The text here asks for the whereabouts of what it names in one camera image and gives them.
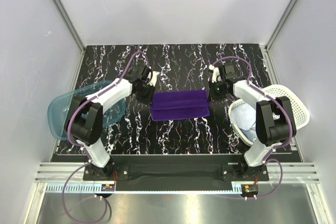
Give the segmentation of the purple towel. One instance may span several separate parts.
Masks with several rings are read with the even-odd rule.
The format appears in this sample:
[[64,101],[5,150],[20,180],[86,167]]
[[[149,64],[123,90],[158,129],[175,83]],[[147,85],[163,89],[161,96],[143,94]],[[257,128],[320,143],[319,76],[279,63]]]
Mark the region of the purple towel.
[[150,107],[154,121],[186,120],[210,115],[205,90],[155,93]]

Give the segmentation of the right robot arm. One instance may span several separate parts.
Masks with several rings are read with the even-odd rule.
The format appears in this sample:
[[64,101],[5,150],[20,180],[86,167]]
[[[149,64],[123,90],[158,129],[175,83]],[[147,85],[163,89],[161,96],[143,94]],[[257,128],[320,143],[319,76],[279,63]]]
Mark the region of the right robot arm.
[[275,148],[296,133],[290,99],[287,96],[273,98],[238,76],[233,65],[209,67],[209,100],[219,101],[231,94],[243,103],[232,108],[230,122],[254,141],[237,166],[239,176],[250,180],[260,171],[266,158]]

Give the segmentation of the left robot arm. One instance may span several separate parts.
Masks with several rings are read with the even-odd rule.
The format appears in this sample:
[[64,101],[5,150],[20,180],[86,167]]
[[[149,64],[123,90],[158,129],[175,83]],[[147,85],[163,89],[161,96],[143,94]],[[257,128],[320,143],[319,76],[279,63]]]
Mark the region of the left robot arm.
[[64,130],[68,141],[83,148],[89,171],[99,178],[107,180],[113,175],[112,158],[101,140],[104,113],[132,95],[138,102],[151,105],[158,75],[151,67],[138,65],[94,94],[72,98]]

